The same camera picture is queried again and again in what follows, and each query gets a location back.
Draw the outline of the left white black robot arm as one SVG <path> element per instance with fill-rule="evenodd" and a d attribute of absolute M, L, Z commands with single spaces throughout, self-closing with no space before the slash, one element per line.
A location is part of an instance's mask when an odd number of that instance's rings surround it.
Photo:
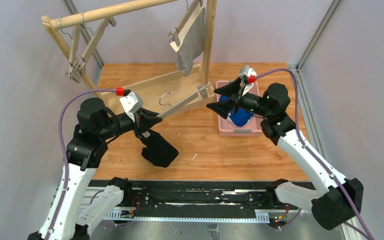
<path fill-rule="evenodd" d="M 132 198 L 132 183 L 114 177 L 97 199 L 84 210 L 80 207 L 92 177 L 111 140 L 133 131 L 140 139 L 156 135 L 152 127 L 162 121 L 159 113 L 142 107 L 134 93 L 123 96 L 125 111 L 114 114 L 101 98 L 84 100 L 77 112 L 78 124 L 72 140 L 63 143 L 63 173 L 47 219 L 30 240 L 88 240 L 107 213 Z"/>

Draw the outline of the wooden clip hanger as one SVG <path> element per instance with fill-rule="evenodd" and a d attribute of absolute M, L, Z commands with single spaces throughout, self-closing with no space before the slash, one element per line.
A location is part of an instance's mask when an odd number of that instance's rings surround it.
<path fill-rule="evenodd" d="M 74 69 L 77 73 L 80 73 L 81 71 L 85 73 L 84 69 L 86 67 L 86 63 L 90 60 L 91 56 L 96 50 L 97 45 L 103 37 L 105 29 L 108 27 L 108 25 L 111 25 L 112 27 L 115 27 L 117 25 L 117 22 L 113 16 L 101 20 L 99 26 L 95 30 L 91 40 L 89 41 L 83 54 L 81 55 L 80 60 L 77 61 L 74 65 Z"/>

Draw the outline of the wooden hanger with black underwear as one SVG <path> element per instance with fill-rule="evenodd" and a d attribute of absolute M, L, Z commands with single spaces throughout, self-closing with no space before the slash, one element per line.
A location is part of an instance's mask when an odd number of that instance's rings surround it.
<path fill-rule="evenodd" d="M 164 119 L 170 115 L 173 115 L 180 111 L 181 108 L 185 107 L 187 104 L 191 103 L 195 99 L 201 97 L 203 100 L 207 99 L 207 97 L 203 96 L 203 93 L 207 93 L 207 89 L 211 86 L 210 83 L 201 86 L 197 89 L 196 92 L 192 93 L 191 95 L 187 96 L 183 100 L 177 102 L 175 105 L 171 106 L 170 108 L 162 111 L 161 113 L 157 114 L 156 117 Z"/>

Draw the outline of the black underwear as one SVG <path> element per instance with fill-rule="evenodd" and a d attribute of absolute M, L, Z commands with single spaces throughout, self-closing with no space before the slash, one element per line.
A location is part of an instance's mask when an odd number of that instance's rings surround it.
<path fill-rule="evenodd" d="M 179 155 L 178 150 L 156 131 L 150 129 L 139 139 L 145 145 L 142 157 L 154 166 L 167 168 Z"/>

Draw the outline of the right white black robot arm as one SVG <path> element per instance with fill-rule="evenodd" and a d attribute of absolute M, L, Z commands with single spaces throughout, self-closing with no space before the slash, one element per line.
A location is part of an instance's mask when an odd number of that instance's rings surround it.
<path fill-rule="evenodd" d="M 360 213 L 362 183 L 335 170 L 305 139 L 286 113 L 291 102 L 286 86 L 272 83 L 262 96 L 246 92 L 245 88 L 237 78 L 214 90 L 226 100 L 209 103 L 207 107 L 224 119 L 238 109 L 263 117 L 260 126 L 264 135 L 294 159 L 314 187 L 308 189 L 285 179 L 276 180 L 267 187 L 270 204 L 273 207 L 289 204 L 310 212 L 326 230 L 332 230 Z"/>

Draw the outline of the blue white underwear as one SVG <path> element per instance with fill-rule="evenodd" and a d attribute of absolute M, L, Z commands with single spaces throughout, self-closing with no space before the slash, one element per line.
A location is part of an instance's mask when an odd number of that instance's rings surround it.
<path fill-rule="evenodd" d="M 248 125 L 253 117 L 254 113 L 239 108 L 236 113 L 234 113 L 233 110 L 230 110 L 226 120 L 233 126 L 242 128 Z"/>

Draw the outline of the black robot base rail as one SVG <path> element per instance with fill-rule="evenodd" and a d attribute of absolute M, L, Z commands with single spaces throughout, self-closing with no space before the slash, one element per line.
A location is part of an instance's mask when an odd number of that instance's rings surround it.
<path fill-rule="evenodd" d="M 271 205 L 268 181 L 134 180 L 130 196 L 116 204 L 108 220 L 267 222 L 297 210 Z"/>

